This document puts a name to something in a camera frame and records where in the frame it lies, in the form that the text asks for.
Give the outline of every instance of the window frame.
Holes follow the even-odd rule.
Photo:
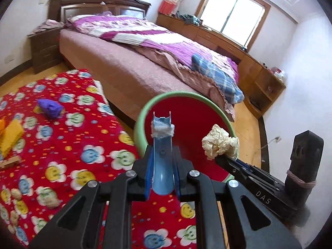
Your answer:
[[[202,16],[203,11],[204,11],[205,6],[206,6],[206,4],[208,3],[208,1],[209,1],[209,0],[201,0],[201,1],[200,1],[199,5],[198,5],[198,7],[197,7],[197,9],[196,9],[196,12],[195,12],[195,15],[196,15],[198,18],[200,18],[200,17]],[[263,16],[262,16],[260,22],[258,23],[257,28],[255,29],[255,32],[253,33],[253,35],[252,35],[252,37],[251,37],[251,39],[250,39],[250,41],[249,41],[249,43],[248,43],[247,51],[249,51],[250,48],[252,47],[252,45],[254,44],[255,39],[257,38],[257,36],[258,36],[258,34],[259,34],[259,32],[260,32],[260,30],[261,30],[261,28],[262,28],[262,26],[263,26],[263,24],[264,24],[264,22],[265,22],[265,19],[266,19],[268,13],[269,13],[269,10],[270,10],[270,8],[271,8],[271,6],[270,6],[267,2],[265,2],[265,1],[263,1],[263,0],[252,0],[252,1],[254,1],[254,2],[258,3],[260,6],[262,6],[262,7],[265,9],[265,12],[264,12],[264,14],[263,14]],[[221,33],[220,31],[216,31],[216,30],[213,30],[213,31],[215,31],[215,32],[217,32],[217,33],[219,33],[219,34],[221,34],[221,35],[224,36],[224,37],[225,37],[230,43],[232,43],[232,44],[236,44],[237,46],[239,46],[239,48],[242,48],[242,47],[243,47],[242,45],[240,45],[240,44],[237,43],[236,41],[232,40],[231,38],[229,38],[229,37],[227,37],[226,35],[224,35],[223,33]]]

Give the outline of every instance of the purple and white blanket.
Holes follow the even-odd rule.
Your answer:
[[[228,57],[147,20],[121,15],[78,15],[70,18],[69,21],[83,34],[172,53],[180,63],[189,68],[191,68],[192,56],[199,54],[207,61],[213,62],[234,81],[237,79],[237,72]]]

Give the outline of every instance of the wooden headboard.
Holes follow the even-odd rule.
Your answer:
[[[111,11],[113,15],[144,18],[151,4],[140,0],[49,0],[48,19],[63,21],[71,16]]]

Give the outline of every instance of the silver screw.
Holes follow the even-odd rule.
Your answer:
[[[189,175],[191,177],[198,177],[200,175],[200,172],[198,170],[193,169],[193,170],[189,171]]]
[[[230,180],[230,181],[228,182],[228,185],[229,185],[230,187],[235,188],[235,187],[238,187],[238,186],[239,186],[239,182],[236,181],[236,180],[234,180],[234,179],[232,179],[232,180]]]
[[[98,182],[95,181],[95,180],[92,180],[92,181],[88,182],[88,187],[93,188],[93,187],[96,187],[97,185],[98,185]]]
[[[128,170],[126,172],[127,177],[134,177],[135,175],[136,175],[136,171],[134,171],[134,170]]]

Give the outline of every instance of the bedroom wall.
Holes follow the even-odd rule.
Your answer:
[[[332,211],[332,25],[324,13],[298,24],[281,68],[287,88],[264,115],[270,173],[285,180],[294,136],[306,130],[324,139],[317,184],[307,200],[311,215],[295,234],[303,247],[316,237]]]
[[[183,0],[179,6],[181,14],[195,14],[200,0]],[[280,67],[285,52],[292,40],[297,23],[277,7],[270,12],[249,54],[268,67]]]
[[[142,1],[152,5],[146,17],[155,21],[162,0]],[[39,5],[38,2],[39,0],[13,0],[0,20],[0,77],[31,59],[26,35],[46,20],[48,10],[47,3]],[[14,60],[5,64],[4,59],[8,55],[13,55]]]

